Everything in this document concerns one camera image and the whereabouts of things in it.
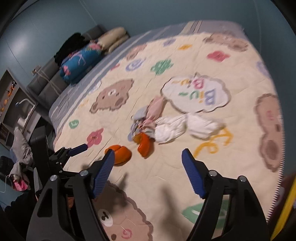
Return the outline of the orange mandarin peel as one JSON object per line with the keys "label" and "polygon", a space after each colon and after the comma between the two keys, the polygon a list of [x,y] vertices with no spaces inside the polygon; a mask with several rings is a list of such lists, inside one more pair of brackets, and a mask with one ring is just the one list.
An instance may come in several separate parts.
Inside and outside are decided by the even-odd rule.
{"label": "orange mandarin peel", "polygon": [[132,157],[132,152],[125,146],[112,145],[105,149],[104,153],[106,154],[108,150],[113,150],[115,154],[115,165],[122,165],[130,160]]}

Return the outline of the white tissue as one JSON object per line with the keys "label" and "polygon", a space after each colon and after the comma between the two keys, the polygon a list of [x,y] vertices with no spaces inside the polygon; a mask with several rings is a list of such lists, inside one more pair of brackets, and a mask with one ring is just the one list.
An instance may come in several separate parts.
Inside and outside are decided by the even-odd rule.
{"label": "white tissue", "polygon": [[161,117],[155,121],[155,124],[154,139],[160,144],[170,142],[186,131],[195,138],[208,139],[225,127],[225,124],[220,121],[193,113]]}

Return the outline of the pink grey cloth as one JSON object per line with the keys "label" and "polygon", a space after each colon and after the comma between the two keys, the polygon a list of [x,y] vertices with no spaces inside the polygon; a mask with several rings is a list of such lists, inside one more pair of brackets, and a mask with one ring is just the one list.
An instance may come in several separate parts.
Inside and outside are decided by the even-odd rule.
{"label": "pink grey cloth", "polygon": [[132,125],[127,139],[131,142],[137,134],[144,133],[154,139],[156,128],[155,121],[161,116],[164,109],[165,99],[163,96],[155,96],[153,100],[140,108],[132,117]]}

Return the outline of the yellow rimmed trash bin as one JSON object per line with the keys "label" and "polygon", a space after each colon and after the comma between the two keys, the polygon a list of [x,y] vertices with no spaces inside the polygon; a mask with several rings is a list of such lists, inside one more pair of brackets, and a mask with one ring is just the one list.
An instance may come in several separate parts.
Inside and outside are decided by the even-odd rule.
{"label": "yellow rimmed trash bin", "polygon": [[268,228],[270,240],[295,240],[295,173],[282,180]]}

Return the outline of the white shelf unit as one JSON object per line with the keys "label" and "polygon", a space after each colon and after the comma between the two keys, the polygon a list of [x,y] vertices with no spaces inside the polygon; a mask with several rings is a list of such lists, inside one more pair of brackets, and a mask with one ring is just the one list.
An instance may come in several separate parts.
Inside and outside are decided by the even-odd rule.
{"label": "white shelf unit", "polygon": [[10,70],[1,76],[1,144],[10,149],[19,118],[25,120],[35,102]]}

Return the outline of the grey padded headboard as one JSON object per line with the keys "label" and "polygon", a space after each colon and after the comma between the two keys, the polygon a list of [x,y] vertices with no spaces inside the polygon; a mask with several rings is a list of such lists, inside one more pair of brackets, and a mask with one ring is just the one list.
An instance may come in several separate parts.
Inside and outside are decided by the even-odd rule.
{"label": "grey padded headboard", "polygon": [[[103,25],[96,25],[87,32],[81,34],[87,40],[93,41],[107,32]],[[41,69],[38,75],[27,85],[28,94],[44,109],[49,110],[59,95],[68,86],[60,77],[60,67],[52,57]]]}

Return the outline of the blue floral folded duvet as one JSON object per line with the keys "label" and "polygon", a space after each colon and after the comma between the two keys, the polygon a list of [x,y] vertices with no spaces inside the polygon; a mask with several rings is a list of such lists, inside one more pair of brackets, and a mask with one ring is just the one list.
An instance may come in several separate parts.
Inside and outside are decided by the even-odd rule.
{"label": "blue floral folded duvet", "polygon": [[90,43],[63,60],[60,77],[68,85],[77,84],[102,58],[101,46]]}

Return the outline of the black clothing pile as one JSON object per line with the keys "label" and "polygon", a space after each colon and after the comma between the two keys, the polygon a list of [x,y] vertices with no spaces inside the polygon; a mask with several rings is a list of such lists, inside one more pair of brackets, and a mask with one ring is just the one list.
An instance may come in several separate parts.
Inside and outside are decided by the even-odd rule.
{"label": "black clothing pile", "polygon": [[59,51],[54,55],[55,63],[60,67],[66,57],[71,53],[82,49],[89,43],[90,40],[87,40],[83,35],[80,33],[74,33],[64,42]]}

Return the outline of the cream folded blanket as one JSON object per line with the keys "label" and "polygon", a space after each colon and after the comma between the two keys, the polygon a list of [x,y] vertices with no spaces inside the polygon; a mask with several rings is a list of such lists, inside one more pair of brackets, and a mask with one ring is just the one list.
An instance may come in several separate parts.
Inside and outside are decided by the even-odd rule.
{"label": "cream folded blanket", "polygon": [[110,54],[129,37],[129,34],[124,27],[117,27],[99,37],[97,44],[105,54]]}

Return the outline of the wall power socket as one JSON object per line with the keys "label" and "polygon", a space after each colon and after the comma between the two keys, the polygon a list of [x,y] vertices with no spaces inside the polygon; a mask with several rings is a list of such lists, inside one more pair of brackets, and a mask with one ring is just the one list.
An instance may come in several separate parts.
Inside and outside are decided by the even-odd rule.
{"label": "wall power socket", "polygon": [[40,66],[40,65],[37,65],[37,66],[32,70],[32,75],[38,75],[40,69],[41,69],[41,66]]}

